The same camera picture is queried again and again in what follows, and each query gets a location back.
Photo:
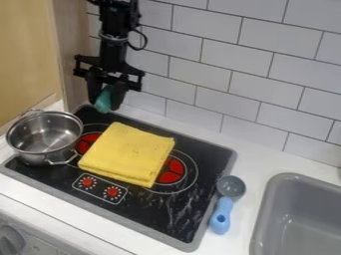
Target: pot handle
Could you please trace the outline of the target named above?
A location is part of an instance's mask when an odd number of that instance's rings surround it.
[[[51,159],[45,157],[45,161],[47,161],[50,165],[58,165],[58,164],[66,164],[66,163],[70,163],[72,160],[74,160],[76,158],[76,156],[78,156],[78,153],[76,152],[75,149],[72,149],[71,152],[73,153],[72,156],[70,156],[69,159],[64,160],[64,161],[52,161]]]

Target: red burner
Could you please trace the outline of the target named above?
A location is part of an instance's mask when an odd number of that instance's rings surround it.
[[[184,176],[184,165],[183,163],[173,157],[169,157],[157,180],[161,184],[172,184],[181,180]]]
[[[113,197],[116,196],[119,193],[119,191],[115,187],[111,187],[107,190],[107,193],[109,196]]]
[[[82,185],[85,187],[90,187],[94,181],[91,178],[85,178],[82,180]]]
[[[85,154],[91,145],[101,136],[101,133],[93,132],[81,136],[81,140],[77,146],[77,152],[81,155]]]

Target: white tile wall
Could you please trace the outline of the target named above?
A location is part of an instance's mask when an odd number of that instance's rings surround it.
[[[142,0],[140,10],[142,14],[141,24],[158,28],[171,28],[171,4]]]
[[[231,71],[193,61],[170,58],[170,77],[227,92]]]
[[[341,1],[290,0],[285,23],[341,32]]]
[[[259,102],[213,90],[197,88],[196,105],[222,114],[254,121]]]
[[[167,117],[200,128],[220,131],[222,115],[175,101],[167,102]]]
[[[202,39],[165,30],[144,27],[148,36],[148,50],[189,60],[199,60]]]
[[[164,98],[193,104],[195,86],[160,76],[146,75],[144,91]]]
[[[286,0],[210,0],[208,9],[263,20],[281,21]]]
[[[161,116],[165,114],[166,110],[166,99],[151,94],[138,93],[134,91],[127,92],[124,104]]]
[[[319,162],[341,165],[341,147],[291,133],[285,151]]]
[[[341,95],[306,89],[299,110],[341,121]]]
[[[99,20],[99,16],[89,14],[88,22],[89,22],[89,35],[93,37],[98,37],[99,31],[102,25]]]
[[[302,95],[300,86],[234,72],[229,91],[232,94],[288,108],[296,108]]]
[[[155,52],[128,50],[127,63],[161,76],[166,76],[169,71],[169,56]]]
[[[341,67],[275,54],[270,78],[341,93]]]
[[[227,135],[341,166],[341,0],[140,5],[150,42],[127,61],[147,72],[146,93],[125,104],[213,131],[225,115]],[[96,56],[99,12],[87,12]]]
[[[90,53],[93,56],[99,56],[100,54],[101,40],[97,38],[90,38]]]
[[[329,134],[328,141],[341,145],[341,123],[335,122]]]
[[[266,76],[271,57],[269,52],[204,40],[201,60],[219,67]]]
[[[283,149],[287,132],[271,127],[265,127],[248,121],[225,116],[222,133],[260,143],[275,149]]]
[[[240,17],[174,7],[173,29],[190,35],[236,43],[240,23]]]
[[[313,58],[321,35],[321,31],[244,19],[239,42],[245,46]]]
[[[341,35],[325,33],[317,60],[341,65]]]
[[[100,11],[99,11],[99,7],[94,5],[94,4],[91,4],[87,1],[87,12],[88,13],[93,13],[93,14],[99,14]]]
[[[325,118],[268,104],[261,104],[257,122],[318,139],[325,139],[333,124]]]
[[[171,4],[178,4],[184,6],[190,6],[195,8],[205,9],[207,0],[159,0],[160,2],[166,2]]]

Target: black stovetop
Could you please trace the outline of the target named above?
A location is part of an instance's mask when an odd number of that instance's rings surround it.
[[[217,180],[228,173],[233,151],[118,115],[99,114],[89,106],[82,107],[76,116],[85,128],[78,145],[79,156],[71,163],[46,169],[13,158],[5,166],[180,242],[192,242],[215,194]],[[77,167],[82,154],[112,122],[175,138],[174,150],[151,189]]]

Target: white countertop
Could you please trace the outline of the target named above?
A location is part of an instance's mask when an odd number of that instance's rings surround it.
[[[61,108],[62,105],[58,103],[51,106],[49,110]],[[219,236],[208,228],[199,248],[191,253],[194,255],[248,255],[249,241],[266,182],[277,173],[298,172],[341,185],[338,168],[333,166],[126,106],[123,106],[119,113],[226,146],[237,152],[238,158],[232,174],[245,181],[246,194],[237,201],[232,210],[230,230],[225,235]],[[6,145],[4,137],[0,137],[0,162],[11,154],[12,151]],[[1,196],[0,211],[10,213],[93,254],[187,254],[3,174],[0,174],[0,193],[20,202]]]

